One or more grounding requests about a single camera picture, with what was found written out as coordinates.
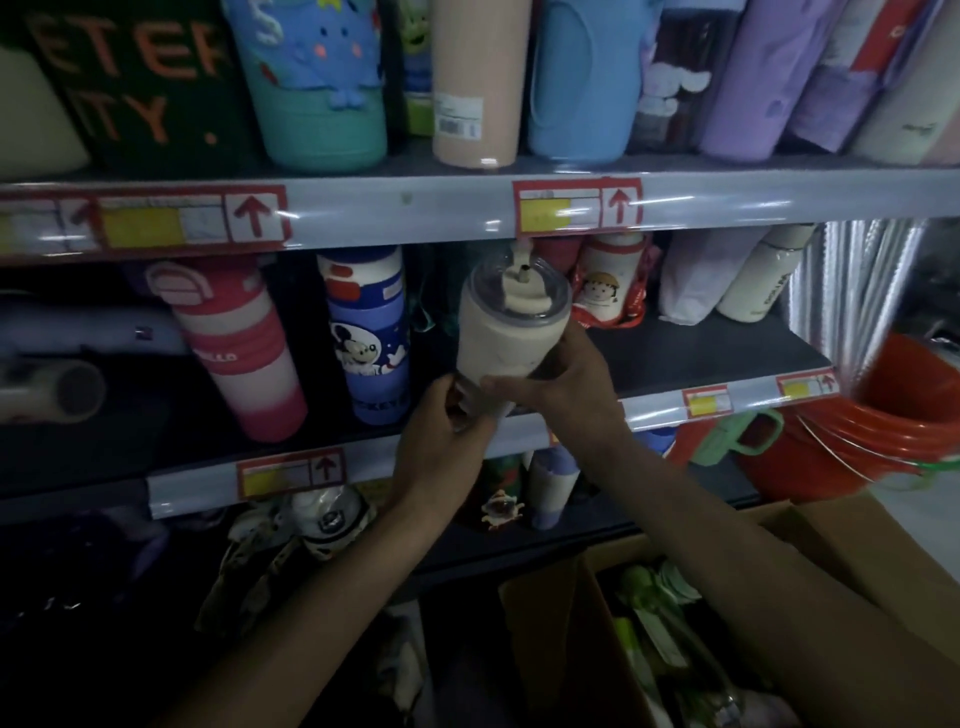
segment barcode sticker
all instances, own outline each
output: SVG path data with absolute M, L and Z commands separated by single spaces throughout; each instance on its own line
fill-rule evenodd
M 433 116 L 437 134 L 469 141 L 483 138 L 482 98 L 435 93 Z

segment mickey mouse bottle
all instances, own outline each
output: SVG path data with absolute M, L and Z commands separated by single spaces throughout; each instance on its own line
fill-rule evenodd
M 372 0 L 225 0 L 267 154 L 355 172 L 387 154 Z
M 410 406 L 400 248 L 342 248 L 317 255 L 317 262 L 353 414 L 368 425 L 395 423 Z

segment light blue bottle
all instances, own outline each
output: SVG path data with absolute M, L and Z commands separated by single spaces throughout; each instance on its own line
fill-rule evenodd
M 223 0 L 267 154 L 348 173 L 387 154 L 372 0 Z
M 546 0 L 530 87 L 528 141 L 541 157 L 623 156 L 663 0 Z

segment white bottle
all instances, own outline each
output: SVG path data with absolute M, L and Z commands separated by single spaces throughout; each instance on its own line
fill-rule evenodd
M 888 164 L 960 163 L 960 3 L 944 3 L 897 85 L 880 98 L 851 147 Z
M 527 376 L 560 341 L 570 317 L 570 284 L 529 243 L 489 255 L 464 281 L 460 299 L 458 385 L 469 414 L 500 417 L 513 405 L 479 389 L 484 376 Z
M 800 264 L 816 225 L 781 225 L 760 240 L 733 279 L 717 310 L 729 319 L 751 324 L 767 315 Z
M 616 321 L 623 313 L 636 266 L 647 247 L 643 232 L 594 235 L 580 253 L 584 286 L 576 305 L 597 321 Z

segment human hand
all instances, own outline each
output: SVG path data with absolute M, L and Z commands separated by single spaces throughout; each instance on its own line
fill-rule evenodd
M 572 319 L 555 350 L 561 373 L 555 379 L 485 376 L 481 388 L 543 415 L 547 426 L 581 462 L 630 436 L 603 354 Z
M 418 519 L 446 525 L 463 505 L 480 473 L 496 420 L 478 417 L 463 428 L 447 408 L 459 393 L 453 375 L 427 388 L 400 436 L 391 502 L 413 508 Z

